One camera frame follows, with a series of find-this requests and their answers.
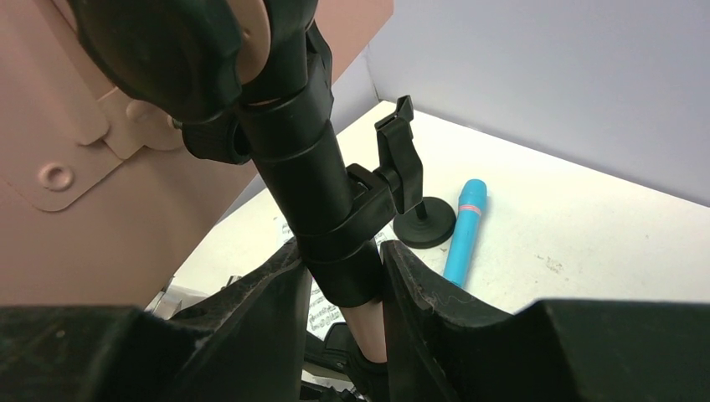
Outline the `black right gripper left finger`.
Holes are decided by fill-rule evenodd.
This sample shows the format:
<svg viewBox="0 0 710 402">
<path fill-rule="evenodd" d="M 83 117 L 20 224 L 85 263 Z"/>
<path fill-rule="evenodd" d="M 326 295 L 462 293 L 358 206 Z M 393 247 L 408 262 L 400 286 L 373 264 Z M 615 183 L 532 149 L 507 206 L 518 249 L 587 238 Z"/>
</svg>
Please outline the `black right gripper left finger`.
<svg viewBox="0 0 710 402">
<path fill-rule="evenodd" d="M 3 307 L 1 398 L 296 401 L 310 289 L 289 241 L 170 319 L 136 307 Z"/>
</svg>

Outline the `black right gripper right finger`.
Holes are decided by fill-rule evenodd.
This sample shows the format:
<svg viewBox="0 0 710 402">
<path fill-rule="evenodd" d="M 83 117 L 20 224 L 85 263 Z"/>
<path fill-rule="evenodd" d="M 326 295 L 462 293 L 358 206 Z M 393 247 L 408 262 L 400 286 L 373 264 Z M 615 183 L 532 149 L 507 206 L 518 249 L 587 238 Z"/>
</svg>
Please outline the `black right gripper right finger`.
<svg viewBox="0 0 710 402">
<path fill-rule="evenodd" d="M 508 314 L 381 246 L 393 401 L 706 401 L 705 304 L 543 299 Z"/>
</svg>

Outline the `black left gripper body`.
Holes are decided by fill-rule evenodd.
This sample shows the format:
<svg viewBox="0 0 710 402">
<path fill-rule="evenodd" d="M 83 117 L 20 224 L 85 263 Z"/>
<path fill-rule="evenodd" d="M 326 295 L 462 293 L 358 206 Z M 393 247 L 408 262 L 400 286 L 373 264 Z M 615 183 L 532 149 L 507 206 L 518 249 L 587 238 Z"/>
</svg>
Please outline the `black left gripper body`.
<svg viewBox="0 0 710 402">
<path fill-rule="evenodd" d="M 222 288 L 235 306 L 224 344 L 235 361 L 236 400 L 388 400 L 387 369 L 362 356 L 346 323 L 330 323 L 323 339 L 307 330 L 316 289 L 308 274 L 249 274 Z"/>
</svg>

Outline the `pink folding music stand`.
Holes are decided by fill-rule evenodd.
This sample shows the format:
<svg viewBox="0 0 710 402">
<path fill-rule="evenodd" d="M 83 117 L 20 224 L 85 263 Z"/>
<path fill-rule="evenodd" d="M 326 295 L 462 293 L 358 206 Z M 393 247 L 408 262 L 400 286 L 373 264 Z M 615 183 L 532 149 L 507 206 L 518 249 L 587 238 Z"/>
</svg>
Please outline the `pink folding music stand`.
<svg viewBox="0 0 710 402">
<path fill-rule="evenodd" d="M 3 306 L 147 306 L 255 174 L 107 79 L 67 2 L 2 2 Z"/>
</svg>

